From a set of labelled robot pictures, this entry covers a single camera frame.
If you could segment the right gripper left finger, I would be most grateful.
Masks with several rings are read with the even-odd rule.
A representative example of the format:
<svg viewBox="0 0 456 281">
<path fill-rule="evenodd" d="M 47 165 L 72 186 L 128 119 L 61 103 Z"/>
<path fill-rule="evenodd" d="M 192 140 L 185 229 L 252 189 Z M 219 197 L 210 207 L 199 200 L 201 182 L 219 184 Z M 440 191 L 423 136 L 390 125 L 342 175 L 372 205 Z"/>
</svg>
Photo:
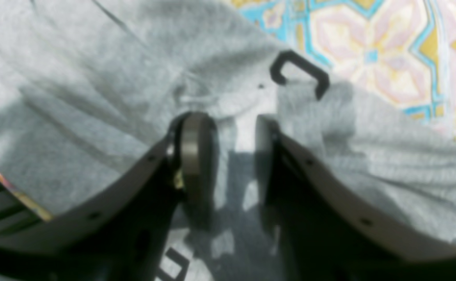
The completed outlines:
<svg viewBox="0 0 456 281">
<path fill-rule="evenodd" d="M 203 112 L 103 192 L 55 218 L 0 174 L 0 275 L 21 281 L 153 281 L 177 205 L 210 203 L 217 129 Z"/>
</svg>

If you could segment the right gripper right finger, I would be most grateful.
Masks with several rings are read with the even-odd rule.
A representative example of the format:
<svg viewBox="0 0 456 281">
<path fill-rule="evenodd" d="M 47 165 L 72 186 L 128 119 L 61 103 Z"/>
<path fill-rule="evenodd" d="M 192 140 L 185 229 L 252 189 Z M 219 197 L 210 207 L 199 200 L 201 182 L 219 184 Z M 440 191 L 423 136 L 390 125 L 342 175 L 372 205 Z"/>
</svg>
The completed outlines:
<svg viewBox="0 0 456 281">
<path fill-rule="evenodd" d="M 283 229 L 287 281 L 456 281 L 456 244 L 361 199 L 271 115 L 255 132 L 259 197 Z"/>
</svg>

